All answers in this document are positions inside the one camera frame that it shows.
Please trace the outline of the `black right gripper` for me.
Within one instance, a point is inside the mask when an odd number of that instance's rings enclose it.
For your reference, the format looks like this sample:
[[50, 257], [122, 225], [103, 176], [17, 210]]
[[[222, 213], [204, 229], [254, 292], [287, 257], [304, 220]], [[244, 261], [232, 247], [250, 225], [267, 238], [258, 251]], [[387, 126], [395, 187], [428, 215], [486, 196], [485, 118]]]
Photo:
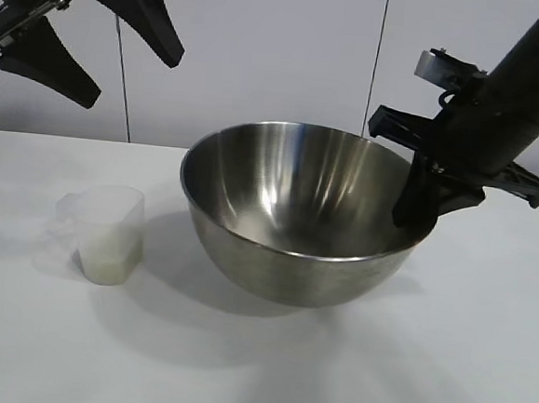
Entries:
[[435, 117], [379, 106], [372, 137], [413, 150], [408, 178], [393, 207], [398, 228], [434, 223], [477, 207], [494, 187], [539, 207], [539, 177], [516, 159], [539, 138], [539, 93], [504, 96], [488, 89], [445, 91]]

